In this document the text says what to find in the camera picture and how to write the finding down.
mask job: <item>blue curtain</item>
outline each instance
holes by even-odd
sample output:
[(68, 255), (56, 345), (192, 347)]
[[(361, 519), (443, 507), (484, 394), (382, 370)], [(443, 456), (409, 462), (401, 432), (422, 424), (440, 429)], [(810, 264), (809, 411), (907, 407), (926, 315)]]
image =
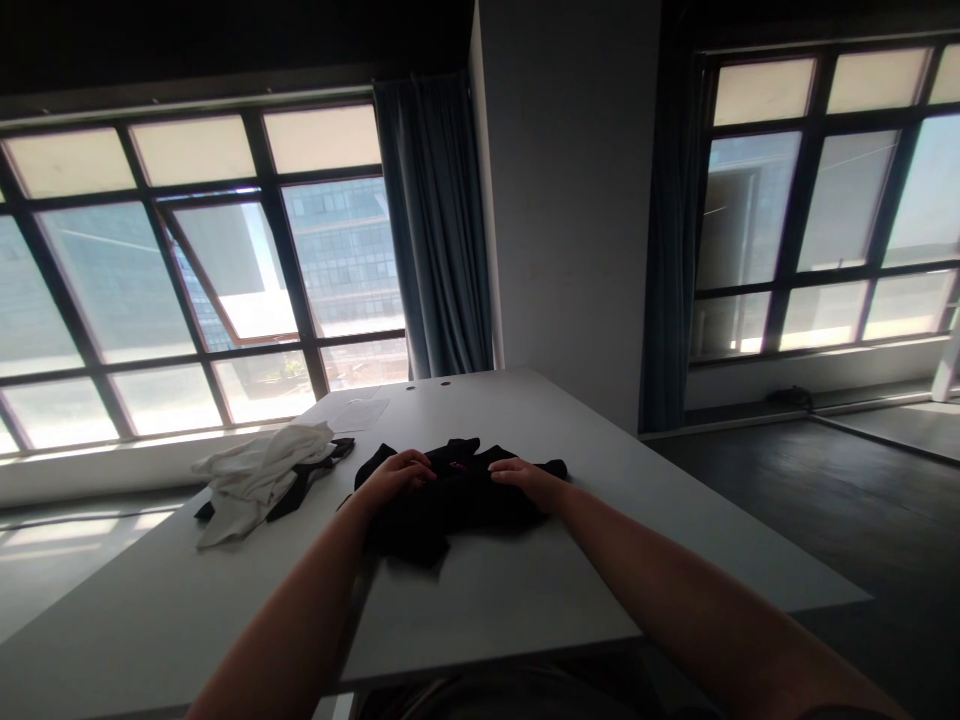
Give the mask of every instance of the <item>blue curtain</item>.
[(480, 175), (466, 73), (374, 83), (414, 378), (491, 370)]
[(696, 280), (703, 65), (665, 47), (657, 78), (640, 432), (683, 425)]

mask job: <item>table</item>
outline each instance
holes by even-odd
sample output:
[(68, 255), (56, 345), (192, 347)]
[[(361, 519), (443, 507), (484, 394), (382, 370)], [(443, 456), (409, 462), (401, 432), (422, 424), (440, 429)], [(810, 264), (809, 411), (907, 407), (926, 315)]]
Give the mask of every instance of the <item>table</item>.
[[(376, 425), (299, 511), (245, 542), (194, 549), (204, 490), (0, 646), (9, 717), (177, 717), (352, 490), (381, 442), (428, 450), (477, 437), (573, 482), (796, 612), (862, 590), (530, 370), (380, 388)], [(329, 395), (296, 422), (332, 419)], [(340, 690), (635, 641), (640, 631), (556, 520), (519, 538), (451, 539), (439, 576), (389, 560), (369, 584)]]

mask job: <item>white paper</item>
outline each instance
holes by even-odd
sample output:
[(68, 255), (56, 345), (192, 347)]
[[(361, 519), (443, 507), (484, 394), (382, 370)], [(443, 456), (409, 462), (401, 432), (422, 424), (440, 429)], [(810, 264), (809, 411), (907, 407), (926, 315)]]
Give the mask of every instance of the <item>white paper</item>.
[(330, 429), (334, 432), (337, 432), (333, 428), (333, 423), (331, 422), (333, 418), (340, 415), (347, 405), (354, 400), (369, 400), (379, 389), (379, 385), (374, 385), (373, 387), (368, 388), (334, 390), (332, 393), (325, 395), (320, 402), (303, 413), (303, 415), (297, 418), (294, 422), (297, 425), (315, 425), (322, 420), (326, 420), (328, 423), (330, 423)]
[(330, 429), (335, 433), (369, 430), (376, 425), (389, 403), (389, 400), (353, 400), (330, 423)]

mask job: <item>window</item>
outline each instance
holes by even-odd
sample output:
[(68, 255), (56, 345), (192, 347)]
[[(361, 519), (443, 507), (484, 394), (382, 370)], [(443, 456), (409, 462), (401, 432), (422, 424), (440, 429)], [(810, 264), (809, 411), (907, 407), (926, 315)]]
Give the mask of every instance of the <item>window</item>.
[(960, 42), (709, 58), (691, 362), (949, 330)]
[(373, 108), (298, 102), (0, 132), (0, 455), (407, 379)]

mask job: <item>white cloth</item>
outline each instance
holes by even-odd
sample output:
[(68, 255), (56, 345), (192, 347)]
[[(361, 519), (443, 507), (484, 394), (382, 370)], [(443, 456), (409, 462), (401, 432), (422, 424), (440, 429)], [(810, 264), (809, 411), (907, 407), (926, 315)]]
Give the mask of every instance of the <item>white cloth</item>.
[(297, 477), (291, 468), (323, 460), (336, 448), (331, 440), (333, 431), (326, 422), (287, 425), (194, 463), (193, 472), (213, 476), (210, 502), (216, 511), (197, 547), (249, 535), (290, 489)]

